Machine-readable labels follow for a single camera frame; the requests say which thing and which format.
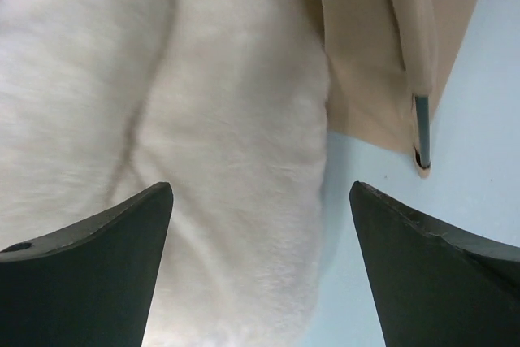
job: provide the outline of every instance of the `white fur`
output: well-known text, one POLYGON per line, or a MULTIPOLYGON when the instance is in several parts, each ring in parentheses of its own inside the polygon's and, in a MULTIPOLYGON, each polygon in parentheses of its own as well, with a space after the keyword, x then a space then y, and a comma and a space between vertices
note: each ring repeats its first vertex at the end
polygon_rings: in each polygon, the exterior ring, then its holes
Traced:
POLYGON ((0 246, 167 180, 143 345, 294 345, 327 87, 303 0, 0 0, 0 246))

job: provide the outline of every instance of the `fluffy white cushion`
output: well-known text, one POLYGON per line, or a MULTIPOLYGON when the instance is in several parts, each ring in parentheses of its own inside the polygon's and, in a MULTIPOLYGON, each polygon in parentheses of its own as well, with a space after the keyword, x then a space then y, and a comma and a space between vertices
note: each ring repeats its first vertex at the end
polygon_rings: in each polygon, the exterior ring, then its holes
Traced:
POLYGON ((166 180, 144 346, 294 345, 327 88, 304 0, 0 0, 0 247, 166 180))

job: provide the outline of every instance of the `pale blue wall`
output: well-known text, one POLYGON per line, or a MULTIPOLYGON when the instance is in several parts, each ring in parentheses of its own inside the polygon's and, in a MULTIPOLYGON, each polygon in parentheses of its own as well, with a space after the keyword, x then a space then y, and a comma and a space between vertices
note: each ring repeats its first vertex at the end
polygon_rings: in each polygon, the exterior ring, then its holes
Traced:
POLYGON ((432 129, 432 172, 329 136, 327 269, 304 347, 384 347, 348 192, 362 180, 479 235, 520 246, 520 0, 479 0, 432 129))

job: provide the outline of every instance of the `faux fur fabric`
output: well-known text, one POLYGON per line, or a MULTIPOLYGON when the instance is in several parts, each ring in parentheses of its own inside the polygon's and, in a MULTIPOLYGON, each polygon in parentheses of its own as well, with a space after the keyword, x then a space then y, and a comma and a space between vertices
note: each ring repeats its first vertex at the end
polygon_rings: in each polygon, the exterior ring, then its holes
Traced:
POLYGON ((165 180, 143 345, 295 345, 328 84, 305 0, 0 0, 0 247, 165 180))

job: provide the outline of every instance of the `black hole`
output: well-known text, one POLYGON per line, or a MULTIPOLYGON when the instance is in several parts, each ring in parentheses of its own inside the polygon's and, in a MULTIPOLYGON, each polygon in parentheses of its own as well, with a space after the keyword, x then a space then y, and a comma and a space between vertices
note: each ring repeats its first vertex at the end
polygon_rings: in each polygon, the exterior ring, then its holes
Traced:
POLYGON ((33 245, 31 243, 18 243, 18 244, 12 245, 11 247, 5 248, 2 252, 3 253, 5 253, 5 252, 16 252, 16 251, 21 251, 23 249, 29 249, 32 246, 33 245))
POLYGON ((423 170, 427 170, 428 168, 430 168, 431 166, 431 163, 427 165, 427 167, 423 167, 423 165, 421 164, 421 155, 419 154, 419 152, 417 150, 415 150, 415 160, 417 161, 417 164, 423 169, 423 170))

